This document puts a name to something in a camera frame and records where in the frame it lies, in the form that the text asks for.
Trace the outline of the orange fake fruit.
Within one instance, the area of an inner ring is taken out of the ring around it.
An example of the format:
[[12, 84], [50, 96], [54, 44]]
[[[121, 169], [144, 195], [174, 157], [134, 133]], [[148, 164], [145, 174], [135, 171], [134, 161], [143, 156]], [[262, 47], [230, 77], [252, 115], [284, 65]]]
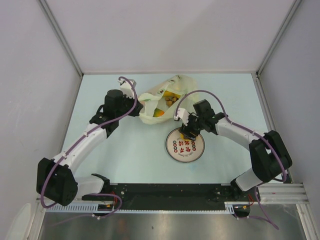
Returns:
[[175, 97], [175, 98], [179, 99], [181, 96], [179, 94], [176, 94], [176, 93], [173, 93], [173, 92], [170, 92], [170, 91], [166, 90], [164, 92], [164, 94], [163, 94], [163, 97], [165, 97], [165, 98], [173, 98], [173, 97]]

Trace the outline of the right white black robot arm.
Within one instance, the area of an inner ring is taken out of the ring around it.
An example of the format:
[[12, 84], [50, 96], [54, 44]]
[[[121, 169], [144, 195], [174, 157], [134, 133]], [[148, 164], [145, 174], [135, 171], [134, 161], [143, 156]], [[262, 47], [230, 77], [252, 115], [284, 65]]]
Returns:
[[215, 113], [207, 100], [193, 105], [194, 112], [178, 108], [175, 120], [181, 120], [179, 132], [187, 140], [194, 141], [201, 131], [228, 138], [249, 151], [251, 168], [233, 179], [230, 183], [230, 194], [242, 201], [248, 196], [249, 190], [276, 180], [282, 175], [287, 180], [286, 171], [293, 161], [277, 131], [259, 133], [237, 124], [223, 113]]

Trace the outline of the white plate red characters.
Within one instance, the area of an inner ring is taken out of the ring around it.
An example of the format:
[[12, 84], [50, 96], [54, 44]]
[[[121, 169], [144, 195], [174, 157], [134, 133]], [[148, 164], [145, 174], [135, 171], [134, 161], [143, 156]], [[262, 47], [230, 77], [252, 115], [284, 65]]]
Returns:
[[205, 141], [201, 134], [195, 140], [184, 139], [179, 129], [176, 128], [168, 134], [165, 141], [165, 149], [175, 161], [191, 163], [203, 155]]

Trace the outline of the green orange fake mango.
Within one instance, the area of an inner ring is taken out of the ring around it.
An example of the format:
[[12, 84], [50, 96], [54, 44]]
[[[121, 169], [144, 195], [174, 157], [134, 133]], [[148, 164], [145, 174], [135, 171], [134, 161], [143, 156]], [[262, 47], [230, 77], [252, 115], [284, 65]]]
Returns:
[[153, 113], [153, 117], [154, 118], [158, 118], [158, 117], [161, 117], [162, 115], [164, 115], [164, 111], [163, 110], [161, 110], [161, 109], [159, 109], [159, 108], [156, 108], [155, 110], [154, 110], [154, 113]]

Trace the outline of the yellow fake bell pepper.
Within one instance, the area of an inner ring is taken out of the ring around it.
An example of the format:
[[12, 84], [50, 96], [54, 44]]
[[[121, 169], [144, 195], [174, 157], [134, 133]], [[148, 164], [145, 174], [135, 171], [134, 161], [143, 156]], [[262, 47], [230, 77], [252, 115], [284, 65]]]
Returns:
[[180, 138], [183, 139], [184, 141], [196, 141], [197, 136], [194, 137], [189, 137], [189, 136], [185, 136], [182, 133], [180, 134]]

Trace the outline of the pale yellow plastic bag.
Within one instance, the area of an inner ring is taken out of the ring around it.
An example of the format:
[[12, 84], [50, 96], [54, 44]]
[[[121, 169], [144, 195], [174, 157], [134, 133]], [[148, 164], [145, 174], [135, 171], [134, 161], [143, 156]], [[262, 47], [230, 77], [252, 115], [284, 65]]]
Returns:
[[[197, 89], [198, 84], [194, 78], [180, 74], [154, 86], [138, 97], [138, 101], [143, 104], [143, 109], [139, 114], [140, 120], [147, 125], [155, 125], [173, 119], [177, 107], [192, 112], [194, 110], [193, 104], [199, 100], [198, 95], [195, 93], [182, 102], [180, 100], [186, 94]], [[165, 97], [163, 97], [165, 91], [180, 95], [180, 98], [171, 107], [166, 105]], [[153, 117], [156, 108], [164, 111], [164, 115]]]

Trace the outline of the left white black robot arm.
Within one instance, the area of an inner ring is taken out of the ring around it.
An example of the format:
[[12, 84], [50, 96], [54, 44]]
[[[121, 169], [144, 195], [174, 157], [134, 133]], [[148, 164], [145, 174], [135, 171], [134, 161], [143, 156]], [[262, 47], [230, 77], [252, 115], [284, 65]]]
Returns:
[[38, 163], [36, 191], [41, 205], [50, 208], [45, 199], [61, 206], [84, 196], [107, 199], [111, 193], [108, 178], [97, 173], [75, 178], [74, 174], [86, 157], [117, 129], [121, 119], [139, 116], [142, 107], [134, 89], [109, 90], [104, 104], [98, 108], [82, 135], [66, 151], [52, 159], [44, 157]]

